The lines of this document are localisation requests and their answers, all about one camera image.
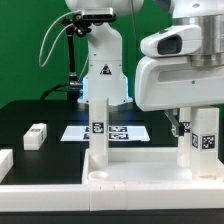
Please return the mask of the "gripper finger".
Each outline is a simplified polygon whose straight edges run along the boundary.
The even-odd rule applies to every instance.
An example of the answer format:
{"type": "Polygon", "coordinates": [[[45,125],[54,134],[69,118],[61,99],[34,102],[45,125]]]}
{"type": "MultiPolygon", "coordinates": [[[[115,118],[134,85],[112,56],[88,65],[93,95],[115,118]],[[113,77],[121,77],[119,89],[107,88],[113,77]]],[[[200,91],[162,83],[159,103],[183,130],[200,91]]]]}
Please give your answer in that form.
{"type": "Polygon", "coordinates": [[[177,110],[176,109],[168,109],[164,111],[168,120],[171,122],[171,132],[174,137],[180,137],[184,135],[184,125],[177,120],[177,110]]]}

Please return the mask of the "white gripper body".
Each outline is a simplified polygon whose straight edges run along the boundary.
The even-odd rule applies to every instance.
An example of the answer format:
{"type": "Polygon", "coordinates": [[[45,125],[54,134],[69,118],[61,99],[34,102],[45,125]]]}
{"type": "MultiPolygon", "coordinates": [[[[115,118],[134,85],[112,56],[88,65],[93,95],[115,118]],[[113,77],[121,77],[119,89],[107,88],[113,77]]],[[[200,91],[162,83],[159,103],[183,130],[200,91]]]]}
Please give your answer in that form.
{"type": "Polygon", "coordinates": [[[202,45],[197,25],[171,26],[144,38],[135,75],[135,101],[143,111],[224,103],[224,66],[194,67],[202,45]]]}

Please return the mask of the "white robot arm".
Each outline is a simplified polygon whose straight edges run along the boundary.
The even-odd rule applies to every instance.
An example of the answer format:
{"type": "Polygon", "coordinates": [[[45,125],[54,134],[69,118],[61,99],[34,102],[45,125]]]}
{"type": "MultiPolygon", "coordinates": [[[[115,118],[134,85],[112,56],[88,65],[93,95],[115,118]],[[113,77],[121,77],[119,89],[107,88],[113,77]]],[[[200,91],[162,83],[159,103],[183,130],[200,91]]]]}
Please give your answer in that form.
{"type": "MultiPolygon", "coordinates": [[[[110,23],[136,12],[144,0],[65,0],[79,36],[88,37],[89,71],[80,101],[128,100],[122,73],[122,37],[110,23]]],[[[144,38],[135,75],[135,102],[143,111],[224,103],[224,0],[155,0],[173,25],[144,38]]]]}

